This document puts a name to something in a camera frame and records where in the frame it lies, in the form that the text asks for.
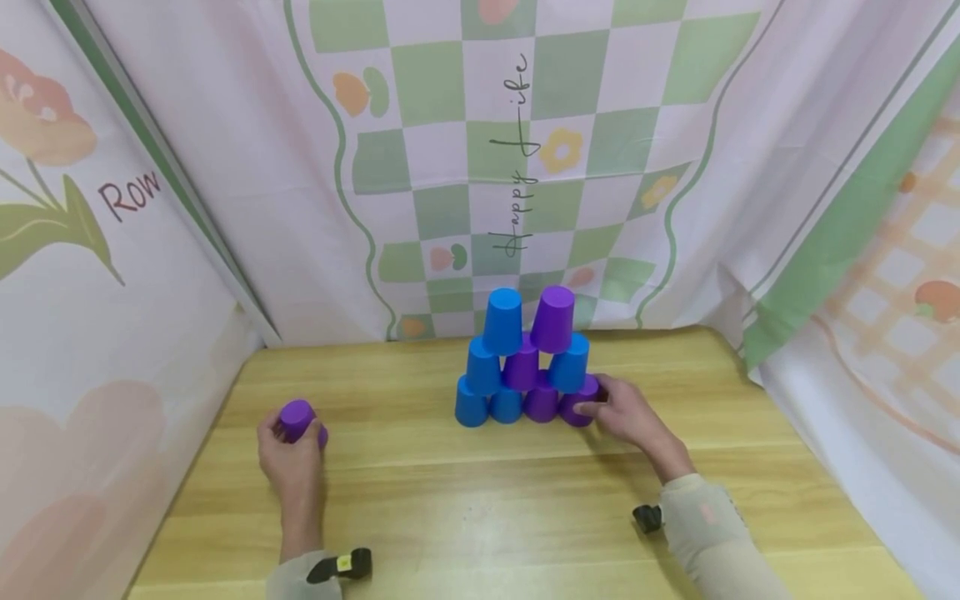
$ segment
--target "tabletop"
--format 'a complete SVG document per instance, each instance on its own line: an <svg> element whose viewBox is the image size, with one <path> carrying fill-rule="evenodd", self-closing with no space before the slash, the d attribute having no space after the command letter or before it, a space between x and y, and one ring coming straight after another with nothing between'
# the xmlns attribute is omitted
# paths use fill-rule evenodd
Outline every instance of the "tabletop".
<svg viewBox="0 0 960 600"><path fill-rule="evenodd" d="M725 342L705 329L598 332L590 369L637 383L729 490L797 598L920 598ZM662 534L641 455L579 430L453 418L466 340L261 350L219 418L130 592L135 600L261 600L280 542L254 428L309 399L330 431L327 549L366 546L373 577L347 600L696 598Z"/></svg>

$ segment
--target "curtain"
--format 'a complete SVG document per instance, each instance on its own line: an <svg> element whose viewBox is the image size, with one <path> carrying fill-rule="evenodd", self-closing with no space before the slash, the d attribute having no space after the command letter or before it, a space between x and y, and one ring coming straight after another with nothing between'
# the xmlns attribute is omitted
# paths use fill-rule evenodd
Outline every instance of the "curtain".
<svg viewBox="0 0 960 600"><path fill-rule="evenodd" d="M559 283L580 327L711 324L755 366L958 65L955 2L85 4L288 345L469 335Z"/></svg>
<svg viewBox="0 0 960 600"><path fill-rule="evenodd" d="M232 293L242 286L87 67L39 3L4 3L0 598L11 600L123 594L261 344Z"/></svg>
<svg viewBox="0 0 960 600"><path fill-rule="evenodd" d="M929 598L960 589L960 86L841 285L760 378Z"/></svg>

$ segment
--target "plaid pattern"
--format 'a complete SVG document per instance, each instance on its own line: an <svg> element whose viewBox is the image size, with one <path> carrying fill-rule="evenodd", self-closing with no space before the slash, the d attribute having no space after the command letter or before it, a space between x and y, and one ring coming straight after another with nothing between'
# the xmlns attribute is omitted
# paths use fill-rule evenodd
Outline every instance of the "plaid pattern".
<svg viewBox="0 0 960 600"><path fill-rule="evenodd" d="M344 122L342 192L395 338L468 335L487 296L578 295L633 320L654 215L707 144L762 0L310 0L298 21ZM648 243L639 244L639 240Z"/></svg>
<svg viewBox="0 0 960 600"><path fill-rule="evenodd" d="M931 281L960 286L960 120L948 116L937 121L872 246L821 313L838 358L870 382L870 395L911 429L956 448L960 315L950 307L960 300L938 294L929 305L918 290Z"/></svg>

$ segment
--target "green and white checkered pattern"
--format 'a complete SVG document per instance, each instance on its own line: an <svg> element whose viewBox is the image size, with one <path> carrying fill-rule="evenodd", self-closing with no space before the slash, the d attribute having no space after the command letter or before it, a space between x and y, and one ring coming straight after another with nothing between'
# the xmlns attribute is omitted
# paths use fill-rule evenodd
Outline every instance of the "green and white checkered pattern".
<svg viewBox="0 0 960 600"><path fill-rule="evenodd" d="M703 155L760 5L311 0L306 55L344 122L343 193L377 246L393 335L471 334L503 285L528 316L562 283L579 327L631 319L666 261L638 241L664 236L654 215ZM360 101L343 73L366 83Z"/></svg>

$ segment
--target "sleeve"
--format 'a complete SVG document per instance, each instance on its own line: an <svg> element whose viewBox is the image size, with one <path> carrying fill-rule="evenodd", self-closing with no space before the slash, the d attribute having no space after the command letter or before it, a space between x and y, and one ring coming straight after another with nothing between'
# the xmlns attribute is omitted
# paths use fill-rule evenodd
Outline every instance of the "sleeve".
<svg viewBox="0 0 960 600"><path fill-rule="evenodd" d="M323 550L308 552L274 569L267 578L267 600L343 600L336 578L321 584L306 583L306 576L326 558Z"/></svg>
<svg viewBox="0 0 960 600"><path fill-rule="evenodd" d="M704 598L790 598L726 490L698 474L687 475L663 486L660 509L670 552Z"/></svg>

